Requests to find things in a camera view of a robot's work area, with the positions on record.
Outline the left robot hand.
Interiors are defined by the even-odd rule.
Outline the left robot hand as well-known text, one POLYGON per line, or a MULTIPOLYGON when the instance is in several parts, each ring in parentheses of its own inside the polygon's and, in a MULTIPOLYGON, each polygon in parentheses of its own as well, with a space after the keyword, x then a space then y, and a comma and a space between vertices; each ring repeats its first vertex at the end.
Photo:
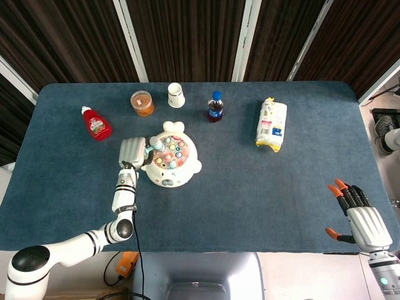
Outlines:
POLYGON ((153 150, 146 149, 150 146, 149 137, 131 137, 123 139, 119 151, 118 163, 121 169, 126 165, 132 164, 137 170, 149 165, 153 161, 153 150))

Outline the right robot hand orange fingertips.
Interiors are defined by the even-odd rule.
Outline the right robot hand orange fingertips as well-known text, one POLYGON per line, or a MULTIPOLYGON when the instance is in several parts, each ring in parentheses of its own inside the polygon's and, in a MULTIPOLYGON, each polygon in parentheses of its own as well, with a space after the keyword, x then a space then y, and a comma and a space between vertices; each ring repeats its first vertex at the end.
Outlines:
POLYGON ((371 205, 364 191, 340 179, 334 182, 328 189, 346 217, 351 233, 345 235, 327 227, 326 234, 336 241, 356 244, 363 252, 387 251, 393 240, 380 213, 371 205))

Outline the teal toy hammer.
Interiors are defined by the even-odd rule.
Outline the teal toy hammer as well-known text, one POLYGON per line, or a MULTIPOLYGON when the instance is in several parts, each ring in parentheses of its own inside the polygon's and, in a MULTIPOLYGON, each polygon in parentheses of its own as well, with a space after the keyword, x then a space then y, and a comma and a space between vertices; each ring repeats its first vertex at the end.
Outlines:
POLYGON ((157 136, 151 136, 146 139, 145 152, 147 157, 155 156, 158 154, 165 154, 165 145, 157 136))

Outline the whack-a-mole toy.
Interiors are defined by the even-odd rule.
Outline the whack-a-mole toy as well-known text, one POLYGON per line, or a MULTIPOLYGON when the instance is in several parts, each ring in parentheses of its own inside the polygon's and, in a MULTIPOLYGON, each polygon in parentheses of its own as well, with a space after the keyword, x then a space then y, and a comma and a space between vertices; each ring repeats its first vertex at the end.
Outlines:
POLYGON ((141 168, 154 184, 177 188, 200 172, 202 164, 196 146, 184 130, 183 122, 166 121, 163 132, 156 135, 165 145, 165 154, 155 155, 151 164, 141 168))

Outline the red ketchup bottle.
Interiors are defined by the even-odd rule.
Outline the red ketchup bottle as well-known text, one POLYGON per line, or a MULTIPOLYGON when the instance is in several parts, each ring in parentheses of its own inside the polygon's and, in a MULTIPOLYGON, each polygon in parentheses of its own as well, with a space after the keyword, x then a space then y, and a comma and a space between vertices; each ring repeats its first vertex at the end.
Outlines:
POLYGON ((83 106, 81 114, 88 132, 96 141, 103 141, 113 133, 111 125, 97 111, 83 106))

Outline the clear jar orange contents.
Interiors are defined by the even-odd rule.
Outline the clear jar orange contents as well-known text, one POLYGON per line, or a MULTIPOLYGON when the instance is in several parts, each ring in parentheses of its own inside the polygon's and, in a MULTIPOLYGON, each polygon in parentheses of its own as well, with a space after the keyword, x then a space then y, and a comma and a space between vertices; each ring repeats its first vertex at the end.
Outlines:
POLYGON ((154 112, 151 95, 147 91, 136 91, 131 96, 131 105, 138 116, 147 117, 154 112))

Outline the white paper cup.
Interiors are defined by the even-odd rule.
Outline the white paper cup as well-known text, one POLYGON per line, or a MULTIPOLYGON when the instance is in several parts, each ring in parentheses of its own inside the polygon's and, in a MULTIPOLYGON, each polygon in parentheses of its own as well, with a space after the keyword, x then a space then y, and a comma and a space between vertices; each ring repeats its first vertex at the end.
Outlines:
POLYGON ((182 86, 177 82, 172 82, 167 87, 168 92, 168 104, 172 108, 181 108, 184 106, 185 97, 183 94, 182 86))

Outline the Pepsi bottle blue cap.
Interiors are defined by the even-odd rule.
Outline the Pepsi bottle blue cap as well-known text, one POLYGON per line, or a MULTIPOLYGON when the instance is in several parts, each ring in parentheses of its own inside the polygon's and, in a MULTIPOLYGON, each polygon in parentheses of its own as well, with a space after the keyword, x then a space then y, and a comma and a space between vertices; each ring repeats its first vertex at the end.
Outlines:
POLYGON ((215 123, 223 118, 223 100, 220 91, 213 91, 212 98, 208 101, 208 118, 215 123))

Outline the grey sneaker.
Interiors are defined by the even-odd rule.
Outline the grey sneaker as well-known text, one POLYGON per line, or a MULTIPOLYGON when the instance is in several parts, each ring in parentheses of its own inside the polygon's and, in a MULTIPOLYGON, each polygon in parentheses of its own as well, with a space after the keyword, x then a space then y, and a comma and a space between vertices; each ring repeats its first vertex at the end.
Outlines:
POLYGON ((383 156, 388 156, 393 153, 393 150, 388 147, 385 142, 385 135, 393 129, 393 121, 390 116, 380 117, 375 124, 374 131, 376 134, 376 145, 379 152, 383 156))

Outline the orange device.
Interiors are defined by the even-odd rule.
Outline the orange device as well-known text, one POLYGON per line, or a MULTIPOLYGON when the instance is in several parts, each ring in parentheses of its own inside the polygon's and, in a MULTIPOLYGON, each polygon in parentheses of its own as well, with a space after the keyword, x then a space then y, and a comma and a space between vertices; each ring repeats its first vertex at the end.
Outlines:
POLYGON ((116 272, 123 278, 128 278, 139 259, 139 253, 134 251, 122 252, 116 272))

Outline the black tray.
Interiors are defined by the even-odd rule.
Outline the black tray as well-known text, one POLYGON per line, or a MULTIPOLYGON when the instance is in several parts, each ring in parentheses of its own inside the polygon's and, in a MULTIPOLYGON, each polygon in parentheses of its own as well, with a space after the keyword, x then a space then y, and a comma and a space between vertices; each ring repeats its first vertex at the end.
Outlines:
POLYGON ((374 108, 371 113, 375 123, 383 116, 390 116, 394 123, 400 122, 400 109, 374 108))

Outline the blue table cloth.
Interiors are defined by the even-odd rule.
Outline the blue table cloth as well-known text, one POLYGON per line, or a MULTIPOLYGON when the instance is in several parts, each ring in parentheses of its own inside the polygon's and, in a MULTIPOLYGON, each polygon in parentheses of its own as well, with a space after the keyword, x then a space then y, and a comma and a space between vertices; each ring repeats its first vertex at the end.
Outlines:
POLYGON ((182 108, 165 83, 49 84, 41 89, 0 205, 0 250, 65 241, 100 228, 111 209, 123 139, 154 136, 182 121, 202 169, 177 188, 139 175, 136 226, 113 251, 353 252, 327 227, 349 234, 328 185, 359 186, 400 249, 400 225, 381 181, 353 90, 338 81, 184 83, 182 108), (138 116, 131 96, 147 91, 154 112, 138 116), (223 116, 208 118, 213 91, 223 116), (261 105, 287 106, 279 152, 256 146, 261 105), (81 108, 103 116, 112 134, 96 141, 81 108))

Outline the grey robot torso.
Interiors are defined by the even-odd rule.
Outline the grey robot torso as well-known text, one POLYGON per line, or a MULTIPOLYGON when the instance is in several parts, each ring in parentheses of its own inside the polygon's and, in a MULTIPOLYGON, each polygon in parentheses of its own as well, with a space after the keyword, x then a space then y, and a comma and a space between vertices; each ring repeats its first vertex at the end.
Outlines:
POLYGON ((151 300, 265 300, 255 252, 145 252, 131 291, 151 300))

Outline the white yellow food packet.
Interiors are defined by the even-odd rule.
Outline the white yellow food packet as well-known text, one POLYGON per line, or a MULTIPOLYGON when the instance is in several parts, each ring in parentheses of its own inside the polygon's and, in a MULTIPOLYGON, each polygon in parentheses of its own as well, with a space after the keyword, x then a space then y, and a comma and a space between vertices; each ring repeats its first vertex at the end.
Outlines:
POLYGON ((256 146, 269 146, 278 153, 284 141, 287 106, 268 97, 261 105, 256 130, 256 146))

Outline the white partition post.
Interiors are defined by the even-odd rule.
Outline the white partition post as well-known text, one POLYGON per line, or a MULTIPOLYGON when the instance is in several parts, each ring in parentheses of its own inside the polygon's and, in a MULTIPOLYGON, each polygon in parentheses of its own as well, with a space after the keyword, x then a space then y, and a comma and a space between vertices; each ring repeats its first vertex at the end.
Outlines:
POLYGON ((0 55, 0 74, 5 77, 34 106, 38 93, 16 72, 16 70, 0 55))
POLYGON ((243 82, 263 0, 246 0, 232 71, 232 82, 243 82))
POLYGON ((126 0, 112 0, 116 10, 119 23, 126 40, 126 44, 134 64, 138 79, 141 83, 148 83, 149 78, 139 47, 134 25, 126 0))
POLYGON ((400 71, 400 58, 358 99, 359 106, 368 103, 371 97, 400 71))
POLYGON ((306 57, 306 54, 309 51, 309 48, 311 47, 311 44, 314 41, 314 38, 316 37, 316 35, 317 35, 317 33, 318 33, 323 21, 325 20, 325 18, 327 16, 331 6, 333 5, 333 2, 334 2, 334 0, 324 0, 324 4, 323 4, 323 6, 322 6, 317 18, 316 18, 316 21, 314 22, 314 24, 313 24, 313 26, 312 26, 312 28, 311 28, 311 30, 309 32, 309 35, 308 35, 306 41, 303 44, 303 47, 302 47, 302 49, 301 49, 301 51, 300 51, 300 53, 299 53, 294 65, 293 65, 293 67, 292 67, 292 69, 291 69, 286 81, 293 81, 294 80, 296 74, 299 71, 299 68, 300 68, 302 62, 304 61, 304 58, 306 57))

